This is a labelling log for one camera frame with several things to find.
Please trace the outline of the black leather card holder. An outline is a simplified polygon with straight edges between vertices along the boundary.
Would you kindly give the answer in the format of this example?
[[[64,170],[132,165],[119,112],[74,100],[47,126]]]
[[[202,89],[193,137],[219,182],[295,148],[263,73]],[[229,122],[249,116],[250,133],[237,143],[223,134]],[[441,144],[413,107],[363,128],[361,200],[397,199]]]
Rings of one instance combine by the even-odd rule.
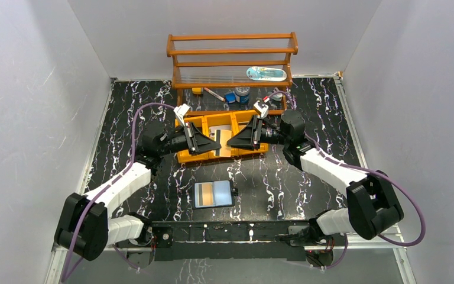
[[[235,205],[235,198],[238,196],[239,190],[234,187],[230,180],[218,180],[211,183],[213,185],[214,205],[202,208],[196,207],[193,188],[193,209],[221,208]]]

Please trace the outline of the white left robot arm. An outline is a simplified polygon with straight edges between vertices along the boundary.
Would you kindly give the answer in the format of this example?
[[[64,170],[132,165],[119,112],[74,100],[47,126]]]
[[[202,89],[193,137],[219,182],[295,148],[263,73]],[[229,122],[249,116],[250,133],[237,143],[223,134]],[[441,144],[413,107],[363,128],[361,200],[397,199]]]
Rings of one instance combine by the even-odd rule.
[[[136,213],[112,218],[112,213],[136,191],[151,183],[164,156],[184,150],[198,155],[221,148],[219,142],[184,120],[189,110],[186,104],[173,107],[179,124],[169,130],[146,125],[137,134],[134,121],[128,165],[98,188],[66,198],[54,242],[88,261],[99,257],[108,246],[122,241],[149,245],[154,238],[151,221]]]

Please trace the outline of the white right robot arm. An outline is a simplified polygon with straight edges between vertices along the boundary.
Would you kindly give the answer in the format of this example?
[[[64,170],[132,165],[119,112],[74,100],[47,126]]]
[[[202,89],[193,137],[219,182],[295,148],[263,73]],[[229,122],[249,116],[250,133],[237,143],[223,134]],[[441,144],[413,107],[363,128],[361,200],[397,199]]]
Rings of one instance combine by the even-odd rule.
[[[254,108],[256,114],[227,141],[228,146],[257,150],[262,143],[282,145],[284,157],[290,165],[317,176],[346,197],[346,208],[320,213],[309,219],[307,229],[282,236],[281,241],[304,237],[317,245],[324,245],[334,234],[348,233],[357,233],[371,240],[404,218],[392,184],[380,177],[379,172],[352,169],[320,151],[315,142],[306,137],[301,113],[287,109],[281,114],[278,126],[274,126],[265,118],[267,107],[264,101],[257,101]]]

